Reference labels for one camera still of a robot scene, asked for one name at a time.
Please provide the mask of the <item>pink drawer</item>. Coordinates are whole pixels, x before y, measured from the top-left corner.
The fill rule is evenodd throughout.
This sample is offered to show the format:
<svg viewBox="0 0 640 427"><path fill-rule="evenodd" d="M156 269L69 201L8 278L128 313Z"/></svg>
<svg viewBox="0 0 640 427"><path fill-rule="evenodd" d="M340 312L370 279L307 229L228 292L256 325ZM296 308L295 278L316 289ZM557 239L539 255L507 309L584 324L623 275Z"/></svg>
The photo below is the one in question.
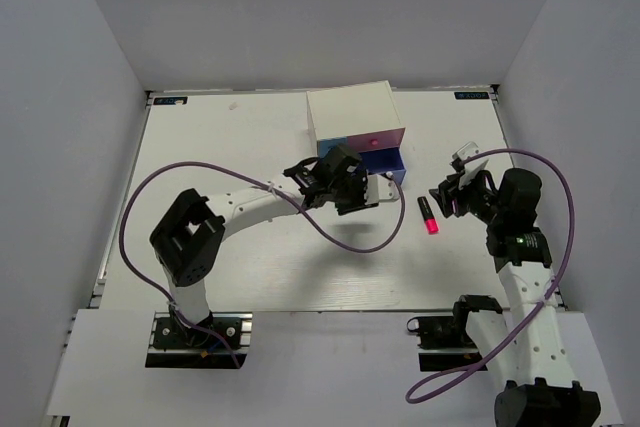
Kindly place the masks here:
<svg viewBox="0 0 640 427"><path fill-rule="evenodd" d="M403 140L405 128L367 132L347 137L347 144L357 152L369 152L398 148Z"/></svg>

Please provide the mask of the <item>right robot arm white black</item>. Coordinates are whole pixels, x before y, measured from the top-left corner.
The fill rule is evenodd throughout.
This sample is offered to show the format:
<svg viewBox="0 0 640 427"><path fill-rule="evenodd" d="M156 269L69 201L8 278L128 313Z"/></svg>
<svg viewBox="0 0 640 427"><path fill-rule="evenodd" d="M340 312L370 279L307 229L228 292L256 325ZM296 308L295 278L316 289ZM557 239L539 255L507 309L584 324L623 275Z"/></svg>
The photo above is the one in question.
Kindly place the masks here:
<svg viewBox="0 0 640 427"><path fill-rule="evenodd" d="M487 249L509 303L507 327L490 296L463 295L454 305L453 337L476 345L499 392L498 426L592 426L597 393L584 389L568 360L557 319L552 258L536 225L542 181L511 168L494 183L482 166L456 168L431 195L445 217L472 214L486 226Z"/></svg>

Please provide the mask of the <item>pink highlighter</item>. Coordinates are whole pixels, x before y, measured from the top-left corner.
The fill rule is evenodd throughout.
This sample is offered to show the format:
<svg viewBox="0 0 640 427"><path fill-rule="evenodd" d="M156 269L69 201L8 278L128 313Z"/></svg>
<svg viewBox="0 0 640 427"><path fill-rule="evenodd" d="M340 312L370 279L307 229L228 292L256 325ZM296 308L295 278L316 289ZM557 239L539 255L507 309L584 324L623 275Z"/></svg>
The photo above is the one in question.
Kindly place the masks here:
<svg viewBox="0 0 640 427"><path fill-rule="evenodd" d="M425 228L429 235L436 235L439 233L439 226L435 215L429 205L429 202L425 196L417 198L420 213L423 218Z"/></svg>

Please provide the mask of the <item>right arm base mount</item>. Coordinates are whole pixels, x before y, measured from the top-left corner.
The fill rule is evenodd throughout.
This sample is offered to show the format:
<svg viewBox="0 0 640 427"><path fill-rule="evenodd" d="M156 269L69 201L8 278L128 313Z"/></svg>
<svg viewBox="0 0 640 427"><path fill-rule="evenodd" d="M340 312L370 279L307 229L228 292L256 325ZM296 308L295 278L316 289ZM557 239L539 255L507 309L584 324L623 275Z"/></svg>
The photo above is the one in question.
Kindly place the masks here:
<svg viewBox="0 0 640 427"><path fill-rule="evenodd" d="M413 317L406 328L418 340L421 372L467 367L482 359L473 341L456 327L452 315Z"/></svg>

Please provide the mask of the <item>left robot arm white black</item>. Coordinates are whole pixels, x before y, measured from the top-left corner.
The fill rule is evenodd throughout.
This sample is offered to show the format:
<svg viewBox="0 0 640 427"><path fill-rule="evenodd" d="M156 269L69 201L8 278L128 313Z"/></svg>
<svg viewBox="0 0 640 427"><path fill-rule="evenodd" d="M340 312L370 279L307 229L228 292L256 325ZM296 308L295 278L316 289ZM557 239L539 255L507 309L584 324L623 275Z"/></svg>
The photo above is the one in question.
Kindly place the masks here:
<svg viewBox="0 0 640 427"><path fill-rule="evenodd" d="M204 196L181 192L150 235L169 282L177 334L199 346L211 334L205 277L224 240L260 223L332 204L340 215L379 204L386 181L371 174L361 156L345 145L323 158L305 159L249 188Z"/></svg>

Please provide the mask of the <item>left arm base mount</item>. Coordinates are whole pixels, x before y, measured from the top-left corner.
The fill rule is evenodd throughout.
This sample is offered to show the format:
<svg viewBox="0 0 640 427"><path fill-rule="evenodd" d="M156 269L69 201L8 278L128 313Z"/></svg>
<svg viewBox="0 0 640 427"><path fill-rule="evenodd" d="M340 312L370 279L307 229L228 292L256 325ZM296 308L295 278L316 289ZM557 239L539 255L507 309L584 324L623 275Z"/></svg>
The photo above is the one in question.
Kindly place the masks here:
<svg viewBox="0 0 640 427"><path fill-rule="evenodd" d="M249 350L253 316L250 313L214 313L207 329L216 332L231 347L210 334L182 325L169 313L156 313L145 360L146 368L234 370L242 367Z"/></svg>

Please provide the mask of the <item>light blue drawer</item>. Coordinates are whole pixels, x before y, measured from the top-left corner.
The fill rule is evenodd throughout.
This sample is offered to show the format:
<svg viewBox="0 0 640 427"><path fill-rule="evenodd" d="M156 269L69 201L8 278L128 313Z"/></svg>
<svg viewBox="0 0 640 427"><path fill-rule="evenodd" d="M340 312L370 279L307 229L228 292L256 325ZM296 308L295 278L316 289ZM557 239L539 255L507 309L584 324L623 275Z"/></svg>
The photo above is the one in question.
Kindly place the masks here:
<svg viewBox="0 0 640 427"><path fill-rule="evenodd" d="M322 158L334 147L347 144L346 137L321 139L317 141L317 156Z"/></svg>

